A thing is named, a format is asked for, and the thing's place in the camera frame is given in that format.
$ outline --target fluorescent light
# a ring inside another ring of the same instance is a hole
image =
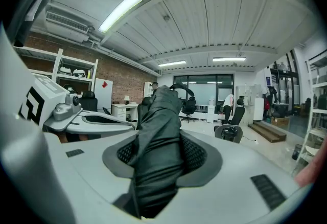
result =
[[[213,61],[244,61],[246,58],[213,58]]]
[[[177,62],[170,62],[165,64],[159,64],[159,66],[170,66],[170,65],[179,65],[179,64],[186,64],[185,60],[177,61]]]
[[[99,27],[99,31],[106,33],[111,26],[121,18],[127,11],[139,4],[142,0],[123,0],[103,21]]]

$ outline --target cable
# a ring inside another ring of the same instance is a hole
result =
[[[243,136],[243,137],[245,137],[245,136]],[[245,137],[246,139],[248,139],[248,140],[250,140],[250,141],[256,141],[256,140],[251,140],[251,139],[249,139],[249,138],[247,138],[247,137]]]

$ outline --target table lamp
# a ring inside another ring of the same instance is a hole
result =
[[[129,96],[125,96],[124,100],[126,101],[125,105],[128,105],[129,104]]]

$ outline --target wooden platform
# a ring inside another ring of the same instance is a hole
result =
[[[248,126],[271,143],[285,141],[286,139],[286,134],[261,122],[254,122]]]

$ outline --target cardboard box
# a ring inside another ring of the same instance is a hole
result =
[[[285,118],[271,117],[271,124],[275,126],[288,125],[289,121],[290,121],[290,117],[285,117]]]

